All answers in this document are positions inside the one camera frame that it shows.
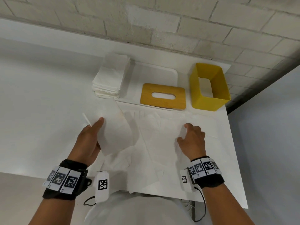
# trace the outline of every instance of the brick wall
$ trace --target brick wall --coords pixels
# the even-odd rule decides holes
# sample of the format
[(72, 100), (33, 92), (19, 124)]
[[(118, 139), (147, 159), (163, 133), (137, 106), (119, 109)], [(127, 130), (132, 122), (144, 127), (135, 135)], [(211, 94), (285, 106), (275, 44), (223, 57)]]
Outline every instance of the brick wall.
[(0, 17), (229, 63), (227, 107), (300, 59), (300, 0), (0, 0)]

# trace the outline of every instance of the white shirt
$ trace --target white shirt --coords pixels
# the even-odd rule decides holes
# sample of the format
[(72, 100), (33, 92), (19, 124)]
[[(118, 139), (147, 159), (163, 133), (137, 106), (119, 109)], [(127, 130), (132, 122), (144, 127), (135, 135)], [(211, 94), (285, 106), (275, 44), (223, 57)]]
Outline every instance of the white shirt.
[(145, 197), (117, 192), (96, 204), (85, 218), (86, 225), (192, 225), (195, 224), (178, 199)]

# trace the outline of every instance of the person's left hand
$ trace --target person's left hand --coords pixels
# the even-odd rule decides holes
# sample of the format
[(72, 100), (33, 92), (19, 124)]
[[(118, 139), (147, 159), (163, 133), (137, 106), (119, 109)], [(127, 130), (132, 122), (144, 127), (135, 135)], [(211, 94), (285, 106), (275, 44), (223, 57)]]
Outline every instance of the person's left hand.
[(97, 133), (103, 126), (103, 123), (104, 118), (100, 117), (93, 126), (88, 125), (84, 127), (67, 159), (84, 163), (87, 166), (92, 165), (101, 150), (97, 141)]

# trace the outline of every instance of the hand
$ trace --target hand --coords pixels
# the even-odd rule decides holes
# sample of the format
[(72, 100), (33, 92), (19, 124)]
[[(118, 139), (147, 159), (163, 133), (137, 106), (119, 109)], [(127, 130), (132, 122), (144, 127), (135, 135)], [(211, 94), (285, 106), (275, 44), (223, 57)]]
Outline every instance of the hand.
[(93, 126), (88, 125), (84, 127), (67, 159), (84, 163), (87, 166), (92, 165), (101, 150), (97, 141), (97, 133), (103, 126), (103, 123), (104, 118), (100, 117)]
[(190, 123), (186, 123), (184, 127), (187, 128), (185, 138), (177, 138), (177, 142), (183, 154), (185, 154), (190, 160), (206, 156), (204, 141), (205, 132), (201, 132), (201, 128), (199, 126), (193, 126)]

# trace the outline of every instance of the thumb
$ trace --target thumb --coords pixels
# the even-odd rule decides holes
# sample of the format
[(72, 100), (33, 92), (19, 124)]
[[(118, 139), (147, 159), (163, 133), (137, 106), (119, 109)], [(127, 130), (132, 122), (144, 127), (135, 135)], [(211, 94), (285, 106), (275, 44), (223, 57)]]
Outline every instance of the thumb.
[(98, 133), (99, 130), (101, 129), (101, 127), (104, 124), (104, 118), (100, 117), (98, 121), (95, 122), (95, 124), (93, 124), (93, 126), (90, 128), (90, 130), (92, 132)]
[(182, 144), (183, 141), (184, 140), (181, 136), (177, 138), (177, 143), (179, 144), (179, 146)]

